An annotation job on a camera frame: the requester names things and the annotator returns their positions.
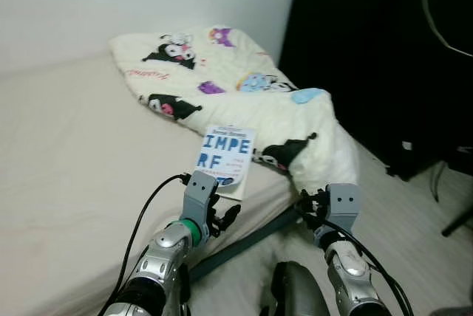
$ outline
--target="mattress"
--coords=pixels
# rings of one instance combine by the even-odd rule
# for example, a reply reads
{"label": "mattress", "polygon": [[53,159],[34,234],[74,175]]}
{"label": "mattress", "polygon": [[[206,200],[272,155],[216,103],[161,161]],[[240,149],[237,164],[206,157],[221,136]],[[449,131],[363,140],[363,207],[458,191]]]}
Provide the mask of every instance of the mattress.
{"label": "mattress", "polygon": [[[109,55],[0,79],[0,118],[0,311],[87,315],[116,281],[145,200],[192,167],[202,138],[138,105]],[[355,162],[338,167],[351,171]],[[157,196],[131,256],[180,215],[184,189],[174,182]],[[192,262],[262,227],[294,199],[287,176],[252,163],[238,219]],[[233,204],[216,208],[222,214]]]}

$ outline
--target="cable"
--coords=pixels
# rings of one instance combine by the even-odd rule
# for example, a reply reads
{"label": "cable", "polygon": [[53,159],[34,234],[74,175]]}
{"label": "cable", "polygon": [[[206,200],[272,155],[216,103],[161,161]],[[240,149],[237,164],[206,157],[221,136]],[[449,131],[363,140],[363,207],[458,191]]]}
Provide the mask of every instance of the cable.
{"label": "cable", "polygon": [[452,47],[446,40],[445,38],[441,35],[441,33],[438,31],[437,26],[435,26],[434,19],[432,17],[432,14],[430,13],[429,9],[429,0],[421,0],[422,1],[422,10],[423,14],[426,16],[427,23],[429,24],[430,30],[434,33],[434,35],[437,37],[437,39],[448,49],[453,50],[454,52],[459,52],[460,54],[473,57],[472,54],[469,54],[467,52],[464,52],[463,50],[459,50],[455,47]]}
{"label": "cable", "polygon": [[129,257],[129,254],[130,254],[130,250],[132,249],[132,245],[133,245],[133,241],[135,239],[135,236],[136,236],[136,233],[138,231],[138,228],[140,226],[140,223],[141,223],[141,219],[143,218],[143,215],[146,211],[146,209],[148,208],[149,204],[152,202],[153,198],[156,196],[156,194],[165,186],[167,185],[168,183],[170,183],[170,181],[173,181],[175,179],[178,179],[178,178],[181,178],[183,182],[185,182],[187,180],[188,182],[188,177],[190,175],[188,174],[176,174],[174,176],[171,176],[169,177],[166,181],[164,181],[163,183],[161,183],[155,190],[154,192],[151,194],[151,196],[149,196],[148,200],[146,201],[146,203],[144,204],[143,206],[143,209],[141,209],[141,212],[140,212],[140,215],[138,216],[138,219],[136,221],[136,224],[135,224],[135,228],[133,229],[133,232],[132,232],[132,236],[130,237],[130,240],[128,242],[128,246],[126,246],[126,251],[125,251],[125,256],[123,257],[123,262],[121,264],[121,268],[120,268],[120,274],[118,276],[118,280],[117,280],[117,283],[115,284],[115,288],[113,289],[112,293],[110,294],[108,300],[105,302],[105,304],[103,305],[102,309],[99,311],[98,313],[98,316],[103,316],[103,314],[105,313],[106,309],[109,307],[110,303],[115,299],[115,297],[117,296],[117,293],[118,291],[120,290],[120,287],[121,287],[121,284],[122,284],[122,281],[123,281],[123,276],[125,275],[125,270],[126,270],[126,263],[128,262],[128,257]]}
{"label": "cable", "polygon": [[128,274],[128,277],[125,279],[125,282],[121,286],[120,290],[118,290],[118,292],[121,292],[123,290],[123,288],[125,287],[126,283],[130,280],[130,277],[132,276],[132,274],[135,271],[136,267],[138,267],[138,263],[140,263],[140,259],[142,259],[143,256],[146,254],[146,252],[148,251],[148,248],[149,248],[149,246],[146,246],[145,249],[142,251],[142,253],[138,256],[138,258],[136,260],[136,263],[135,263],[135,266],[132,268],[132,271],[130,272],[130,274]]}
{"label": "cable", "polygon": [[440,164],[440,169],[438,170],[436,175],[434,175],[435,166],[432,167],[432,173],[430,175],[430,193],[432,193],[432,196],[434,197],[436,202],[439,201],[439,199],[438,199],[438,184],[440,182],[440,177],[442,176],[443,170],[445,170],[445,167],[446,167],[446,162],[443,161]]}
{"label": "cable", "polygon": [[387,284],[391,288],[392,293],[394,294],[403,315],[414,316],[414,313],[412,312],[412,307],[409,303],[409,300],[407,299],[406,294],[402,290],[401,285],[393,277],[391,277],[391,275],[388,274],[388,272],[383,268],[383,266],[376,259],[376,257],[360,241],[358,241],[355,238],[355,236],[353,236],[351,233],[346,231],[344,228],[339,227],[337,224],[334,224],[324,219],[320,219],[317,216],[314,216],[302,211],[302,209],[299,207],[299,203],[296,204],[295,209],[299,212],[299,214],[302,215],[304,219],[311,220],[311,222],[314,222],[317,224],[324,224],[324,225],[327,225],[328,227],[332,227],[335,231],[343,234],[347,239],[349,239],[352,243],[354,243],[354,245],[356,245],[376,266],[376,270],[378,270],[381,273],[381,275],[383,275]]}

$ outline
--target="black cable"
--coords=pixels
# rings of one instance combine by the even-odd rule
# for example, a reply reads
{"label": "black cable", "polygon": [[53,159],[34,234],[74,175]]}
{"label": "black cable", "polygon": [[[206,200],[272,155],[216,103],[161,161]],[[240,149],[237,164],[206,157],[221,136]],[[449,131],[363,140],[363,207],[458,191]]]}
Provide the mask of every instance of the black cable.
{"label": "black cable", "polygon": [[401,285],[388,274],[388,272],[383,268],[383,266],[376,259],[376,257],[360,241],[358,241],[355,236],[346,231],[344,228],[339,227],[337,224],[334,224],[324,219],[320,219],[317,216],[302,211],[298,204],[296,204],[296,210],[303,216],[304,219],[311,220],[315,224],[324,224],[328,227],[332,227],[334,230],[338,231],[339,233],[342,233],[346,238],[348,238],[352,243],[354,243],[371,260],[371,262],[373,262],[373,264],[376,266],[376,269],[381,273],[381,275],[383,275],[387,284],[391,288],[391,291],[394,294],[403,315],[414,315],[409,300],[407,299],[406,294],[402,290]]}
{"label": "black cable", "polygon": [[[368,265],[370,266],[371,269],[373,269],[373,270],[375,270],[376,272],[379,273],[379,269],[378,269],[376,266],[374,266],[374,265],[371,264],[371,263],[368,263]],[[409,304],[409,299],[407,298],[406,293],[405,293],[405,292],[403,291],[403,289],[401,288],[401,285],[399,285],[398,281],[395,280],[393,277],[391,277],[391,275],[390,275],[389,277],[390,277],[391,282],[395,285],[396,289],[399,291],[399,293],[401,294],[402,298],[404,299],[404,303],[405,303],[406,305],[409,305],[409,306],[410,306],[410,304]]]}
{"label": "black cable", "polygon": [[138,259],[136,260],[135,266],[132,268],[132,271],[130,272],[130,274],[128,274],[128,277],[125,279],[125,282],[121,286],[120,290],[118,290],[118,292],[121,292],[123,290],[123,288],[125,287],[126,283],[130,280],[130,277],[132,276],[134,270],[136,269],[136,267],[138,267],[138,263],[140,263],[140,259],[142,259],[143,256],[146,254],[146,251],[148,251],[148,248],[149,248],[149,246],[146,246],[145,249],[142,251],[142,253],[138,256]]}
{"label": "black cable", "polygon": [[440,164],[440,168],[436,175],[433,174],[435,172],[435,166],[432,167],[432,174],[430,175],[430,193],[432,193],[436,202],[438,202],[439,200],[438,199],[438,183],[440,182],[440,177],[442,176],[442,173],[443,173],[443,170],[445,170],[445,167],[446,167],[446,162],[443,161]]}
{"label": "black cable", "polygon": [[109,304],[115,299],[115,297],[117,296],[118,291],[120,290],[120,287],[121,287],[121,284],[122,284],[122,281],[123,281],[123,276],[125,275],[126,263],[128,262],[128,257],[129,257],[129,254],[130,254],[130,250],[132,249],[133,241],[134,241],[134,239],[135,239],[136,233],[137,233],[138,228],[139,228],[139,226],[140,226],[141,219],[143,218],[143,215],[144,215],[146,209],[148,208],[149,204],[152,202],[152,200],[153,200],[153,198],[156,196],[156,194],[157,194],[165,185],[167,185],[168,183],[170,183],[170,181],[173,181],[174,179],[181,178],[182,181],[184,182],[184,181],[186,181],[186,179],[188,178],[188,176],[190,176],[190,175],[176,174],[176,175],[174,175],[174,176],[169,177],[166,181],[164,181],[163,183],[161,183],[161,184],[154,190],[154,192],[151,194],[151,196],[149,196],[148,200],[146,201],[146,203],[145,203],[144,206],[143,206],[143,209],[141,209],[141,213],[140,213],[140,215],[138,216],[138,220],[136,221],[135,228],[133,229],[133,232],[132,232],[132,236],[130,237],[130,240],[129,240],[129,242],[128,242],[128,246],[126,246],[125,256],[123,257],[123,262],[122,262],[121,268],[120,268],[120,274],[119,274],[119,276],[118,276],[117,283],[115,284],[115,288],[113,289],[112,293],[110,294],[108,300],[107,300],[107,301],[105,302],[105,304],[103,305],[102,309],[99,311],[98,316],[103,316],[103,314],[105,313],[106,309],[109,307]]}

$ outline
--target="blue letters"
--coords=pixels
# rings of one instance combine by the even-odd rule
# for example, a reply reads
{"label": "blue letters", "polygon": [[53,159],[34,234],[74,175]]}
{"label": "blue letters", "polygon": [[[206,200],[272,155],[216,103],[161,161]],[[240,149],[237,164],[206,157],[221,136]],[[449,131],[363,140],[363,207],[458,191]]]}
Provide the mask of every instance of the blue letters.
{"label": "blue letters", "polygon": [[200,163],[202,163],[202,167],[205,167],[205,161],[207,161],[207,154],[200,153],[199,162],[197,163],[197,167],[200,166]]}
{"label": "blue letters", "polygon": [[204,145],[204,148],[211,148],[210,141],[214,138],[214,135],[207,134],[207,143]]}
{"label": "blue letters", "polygon": [[220,163],[220,161],[217,161],[218,159],[221,159],[222,157],[221,156],[218,156],[218,155],[214,155],[212,157],[212,163],[210,164],[210,168],[213,168],[214,165],[218,165]]}
{"label": "blue letters", "polygon": [[250,140],[242,140],[242,144],[239,147],[239,152],[241,154],[247,154],[248,153],[248,144],[250,143]]}
{"label": "blue letters", "polygon": [[238,146],[238,139],[232,137],[230,139],[230,145],[228,146],[228,150],[231,151],[232,148],[236,148]]}
{"label": "blue letters", "polygon": [[217,144],[215,144],[215,148],[221,147],[221,150],[225,150],[225,145],[227,144],[227,138],[226,137],[218,137],[217,138]]}

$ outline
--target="purple cartoon character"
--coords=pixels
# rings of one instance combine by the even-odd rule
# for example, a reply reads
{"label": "purple cartoon character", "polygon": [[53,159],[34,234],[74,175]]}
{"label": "purple cartoon character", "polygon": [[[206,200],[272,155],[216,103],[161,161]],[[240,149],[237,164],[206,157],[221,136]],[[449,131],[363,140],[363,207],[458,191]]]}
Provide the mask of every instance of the purple cartoon character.
{"label": "purple cartoon character", "polygon": [[221,89],[220,87],[218,87],[215,83],[213,83],[212,81],[206,81],[206,82],[202,82],[198,89],[204,93],[206,93],[207,95],[214,95],[216,93],[223,93],[225,92],[223,89]]}
{"label": "purple cartoon character", "polygon": [[208,34],[208,37],[213,43],[222,44],[226,47],[235,47],[230,40],[228,40],[228,34],[231,31],[231,28],[213,28]]}

